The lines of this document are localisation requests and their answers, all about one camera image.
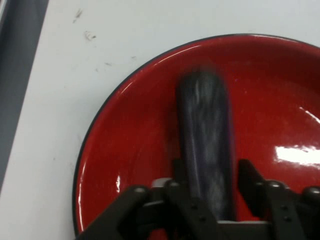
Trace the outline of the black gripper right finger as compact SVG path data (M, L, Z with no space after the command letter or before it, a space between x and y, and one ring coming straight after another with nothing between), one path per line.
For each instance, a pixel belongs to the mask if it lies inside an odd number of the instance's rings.
M241 159L238 190L252 215L270 223L273 239L320 238L319 186L307 186L296 193L280 181L263 178L249 160Z

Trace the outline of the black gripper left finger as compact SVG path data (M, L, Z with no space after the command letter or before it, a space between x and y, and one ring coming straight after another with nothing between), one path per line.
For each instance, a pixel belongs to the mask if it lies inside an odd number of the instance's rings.
M146 240L163 229L169 240L216 240L218 223L207 206L187 190L185 164L173 160L174 178L154 186L128 187L82 233L79 240Z

